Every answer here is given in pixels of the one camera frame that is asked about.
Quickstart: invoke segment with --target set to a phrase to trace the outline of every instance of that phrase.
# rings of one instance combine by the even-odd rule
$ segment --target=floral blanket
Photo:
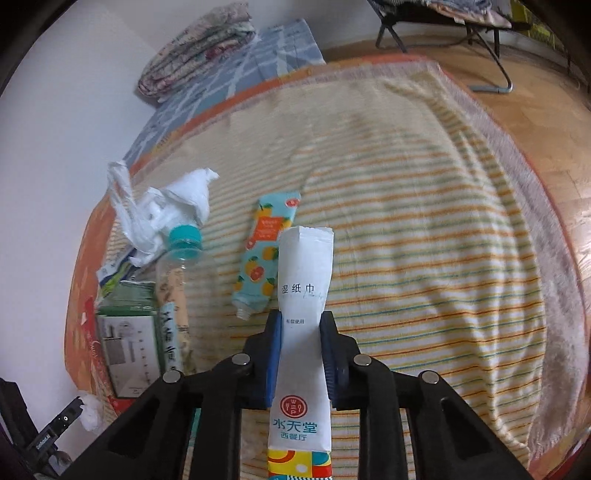
[[[168,96],[189,80],[255,37],[248,4],[216,7],[166,44],[144,68],[139,91],[148,97]]]

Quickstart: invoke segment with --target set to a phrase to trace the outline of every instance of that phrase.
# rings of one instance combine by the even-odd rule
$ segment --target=wooden floor
[[[425,37],[405,41],[446,42]],[[393,52],[377,50],[373,41],[364,41],[326,50],[323,55],[332,61]],[[437,60],[467,85],[503,85],[500,70],[482,47],[420,47],[410,52]],[[591,97],[586,86],[553,63],[511,48],[503,48],[501,57],[515,85],[513,92],[476,96],[528,154],[554,197],[574,247],[586,298],[591,300],[591,111],[587,108]],[[587,311],[591,311],[589,302]]]

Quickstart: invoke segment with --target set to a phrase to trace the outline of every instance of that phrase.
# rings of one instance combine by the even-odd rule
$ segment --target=crumpled tissue
[[[163,189],[150,187],[136,202],[125,163],[109,164],[111,204],[123,234],[137,250],[129,259],[134,266],[143,267],[158,258],[174,227],[202,226],[207,221],[208,185],[217,178],[219,175],[209,168],[193,170]]]
[[[82,403],[80,408],[82,413],[80,414],[80,422],[85,430],[88,432],[100,433],[103,426],[102,411],[103,405],[98,398],[87,392],[80,392],[79,395]]]

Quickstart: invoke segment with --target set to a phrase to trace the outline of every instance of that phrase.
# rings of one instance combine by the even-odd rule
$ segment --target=white wall
[[[103,5],[79,0],[28,52],[0,96],[0,377],[38,428],[75,396],[66,307],[86,221],[153,112],[134,83],[154,49]],[[93,437],[76,422],[58,445]]]
[[[231,0],[99,0],[159,50],[191,19]],[[365,0],[250,0],[257,28],[305,18],[320,48],[376,36],[379,19]]]

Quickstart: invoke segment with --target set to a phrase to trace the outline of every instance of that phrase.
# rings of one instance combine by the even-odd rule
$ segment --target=white paper packet
[[[129,261],[143,267],[164,252],[174,227],[203,226],[209,217],[208,185],[219,175],[209,168],[193,170],[163,189],[148,188],[137,201],[123,161],[109,163],[107,178],[121,231],[136,249]]]
[[[303,226],[279,237],[277,296],[283,324],[270,449],[331,450],[319,325],[332,275],[333,239],[330,228]]]

